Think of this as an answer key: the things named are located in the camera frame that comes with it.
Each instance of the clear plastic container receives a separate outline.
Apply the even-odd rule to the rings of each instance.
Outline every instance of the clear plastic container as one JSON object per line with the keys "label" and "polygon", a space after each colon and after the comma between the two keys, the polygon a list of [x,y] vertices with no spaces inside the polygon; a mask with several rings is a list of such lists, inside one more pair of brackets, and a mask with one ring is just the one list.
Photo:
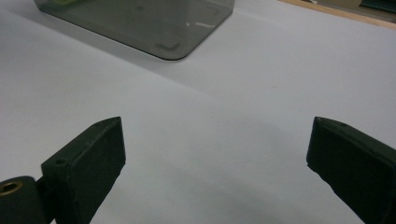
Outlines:
{"label": "clear plastic container", "polygon": [[235,0],[35,0],[52,16],[165,60],[191,53]]}

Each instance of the white table surface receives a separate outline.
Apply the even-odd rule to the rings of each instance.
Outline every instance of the white table surface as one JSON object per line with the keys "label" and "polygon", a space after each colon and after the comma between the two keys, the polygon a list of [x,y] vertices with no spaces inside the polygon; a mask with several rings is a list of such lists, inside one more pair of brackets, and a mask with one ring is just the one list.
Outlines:
{"label": "white table surface", "polygon": [[236,0],[188,58],[161,61],[0,0],[0,177],[121,116],[127,163],[93,224],[361,220],[307,166],[314,116],[396,147],[396,31]]}

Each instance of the gray plastic box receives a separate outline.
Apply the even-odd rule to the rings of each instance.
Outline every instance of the gray plastic box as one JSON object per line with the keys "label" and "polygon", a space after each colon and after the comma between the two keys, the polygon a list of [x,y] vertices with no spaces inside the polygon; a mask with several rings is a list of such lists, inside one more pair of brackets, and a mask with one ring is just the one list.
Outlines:
{"label": "gray plastic box", "polygon": [[35,0],[52,16],[165,60],[189,55],[235,0]]}

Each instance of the screw hole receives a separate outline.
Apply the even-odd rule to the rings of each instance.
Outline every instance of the screw hole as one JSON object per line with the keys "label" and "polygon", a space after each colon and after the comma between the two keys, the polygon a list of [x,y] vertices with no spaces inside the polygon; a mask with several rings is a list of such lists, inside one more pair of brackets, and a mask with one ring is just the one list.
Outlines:
{"label": "screw hole", "polygon": [[22,187],[21,181],[8,182],[0,186],[0,196],[11,194]]}
{"label": "screw hole", "polygon": [[65,165],[67,163],[67,158],[60,158],[58,160],[56,160],[55,164],[56,165]]}

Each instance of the transparent box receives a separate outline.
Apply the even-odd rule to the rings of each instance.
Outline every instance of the transparent box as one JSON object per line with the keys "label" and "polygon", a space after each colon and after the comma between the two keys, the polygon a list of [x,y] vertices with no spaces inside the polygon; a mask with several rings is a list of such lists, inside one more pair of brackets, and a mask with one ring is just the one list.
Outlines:
{"label": "transparent box", "polygon": [[189,55],[235,0],[35,0],[52,16],[165,60]]}

